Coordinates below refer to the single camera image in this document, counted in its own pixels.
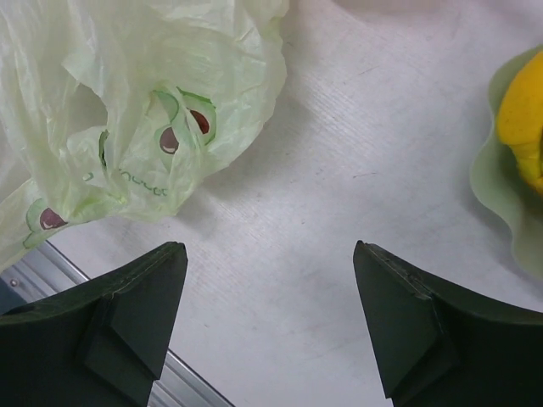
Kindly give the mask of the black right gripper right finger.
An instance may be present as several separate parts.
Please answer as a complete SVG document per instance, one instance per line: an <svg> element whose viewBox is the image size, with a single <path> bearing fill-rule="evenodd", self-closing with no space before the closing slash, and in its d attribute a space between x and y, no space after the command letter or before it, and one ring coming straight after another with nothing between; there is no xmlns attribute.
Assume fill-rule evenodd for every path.
<svg viewBox="0 0 543 407"><path fill-rule="evenodd" d="M354 251L383 392L395 406L540 406L542 314L417 268L374 243Z"/></svg>

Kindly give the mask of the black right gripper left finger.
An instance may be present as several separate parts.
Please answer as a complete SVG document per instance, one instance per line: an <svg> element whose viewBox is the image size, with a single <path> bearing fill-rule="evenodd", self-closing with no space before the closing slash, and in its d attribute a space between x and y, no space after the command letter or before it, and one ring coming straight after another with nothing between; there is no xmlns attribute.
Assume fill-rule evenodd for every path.
<svg viewBox="0 0 543 407"><path fill-rule="evenodd" d="M188 267L168 242L116 270L1 316L3 406L145 406L159 380Z"/></svg>

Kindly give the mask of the green plastic bag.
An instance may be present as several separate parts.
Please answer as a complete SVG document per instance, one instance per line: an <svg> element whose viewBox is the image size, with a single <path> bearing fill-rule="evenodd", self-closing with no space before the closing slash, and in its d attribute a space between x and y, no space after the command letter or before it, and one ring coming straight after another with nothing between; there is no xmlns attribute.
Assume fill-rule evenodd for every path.
<svg viewBox="0 0 543 407"><path fill-rule="evenodd" d="M4 1L1 266L63 229L175 215L272 117L286 1Z"/></svg>

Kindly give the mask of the yellow fake banana bunch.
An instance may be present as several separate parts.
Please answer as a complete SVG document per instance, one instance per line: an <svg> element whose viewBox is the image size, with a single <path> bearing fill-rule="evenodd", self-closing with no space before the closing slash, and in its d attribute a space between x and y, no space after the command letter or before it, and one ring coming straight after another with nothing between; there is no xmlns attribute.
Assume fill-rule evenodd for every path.
<svg viewBox="0 0 543 407"><path fill-rule="evenodd" d="M519 175L542 193L542 52L513 78L495 127L500 142L511 149Z"/></svg>

